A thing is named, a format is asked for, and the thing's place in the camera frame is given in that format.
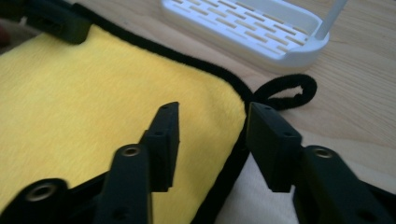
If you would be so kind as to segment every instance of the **black cloth edge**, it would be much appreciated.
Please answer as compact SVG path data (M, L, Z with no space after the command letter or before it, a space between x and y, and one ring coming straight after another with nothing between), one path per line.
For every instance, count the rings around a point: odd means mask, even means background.
M241 96L242 101L245 103L246 112L248 112L248 106L250 102L254 101L254 95L249 87L239 77L230 71L214 65L213 63L208 63L179 53L163 45L147 40L146 38L143 38L139 35L130 33L80 4L74 4L72 10L78 15L85 17L94 24L98 25L102 29L110 32L114 36L117 36L118 38L129 42L132 45L138 46L141 49L146 49L163 57L167 57L178 63L184 63L188 66L198 68L227 81ZM214 186L206 195L205 200L199 207L196 216L191 223L207 224L215 222L221 207L233 188L233 184L240 175L242 168L248 159L249 152L248 150L245 150L245 134L246 127L244 127L241 131L233 147L232 153L225 162Z

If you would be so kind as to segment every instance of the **white plastic basket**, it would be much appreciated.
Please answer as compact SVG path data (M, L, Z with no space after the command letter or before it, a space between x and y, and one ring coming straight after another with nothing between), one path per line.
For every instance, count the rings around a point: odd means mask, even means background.
M336 0L322 21L279 0L162 0L172 23L278 74L305 71L329 41L347 0Z

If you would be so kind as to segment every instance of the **white surface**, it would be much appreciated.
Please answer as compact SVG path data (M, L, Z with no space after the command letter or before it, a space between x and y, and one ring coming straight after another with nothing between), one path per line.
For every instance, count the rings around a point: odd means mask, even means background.
M273 193L251 154L216 224L297 224L292 193Z
M221 48L279 74L306 70L329 41L321 19L273 0L162 0L164 16Z

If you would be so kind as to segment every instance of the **black object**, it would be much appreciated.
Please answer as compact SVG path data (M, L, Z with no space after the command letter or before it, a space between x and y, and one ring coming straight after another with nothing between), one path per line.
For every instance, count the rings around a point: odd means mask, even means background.
M178 143L178 103L163 105L139 144L117 150L107 173L73 189L62 179L37 181L0 224L151 223L151 192L172 187Z
M0 18L20 21L71 44L87 38L91 23L71 10L63 0L0 0Z
M270 106L251 103L247 148L269 189L290 192L300 223L395 223L396 196L359 181L334 151L302 137Z

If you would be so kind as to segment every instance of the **metal screw head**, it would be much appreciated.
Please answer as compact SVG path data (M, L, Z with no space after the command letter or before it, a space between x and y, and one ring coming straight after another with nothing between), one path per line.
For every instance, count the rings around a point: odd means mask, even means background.
M47 199L56 191L56 186L51 183L42 184L30 190L26 195L26 200L29 202L38 202Z
M332 153L326 149L323 148L315 148L314 149L315 155L318 157L324 158L324 159L329 159L332 157Z
M122 155L126 157L136 156L140 153L140 148L138 147L127 147L122 151Z

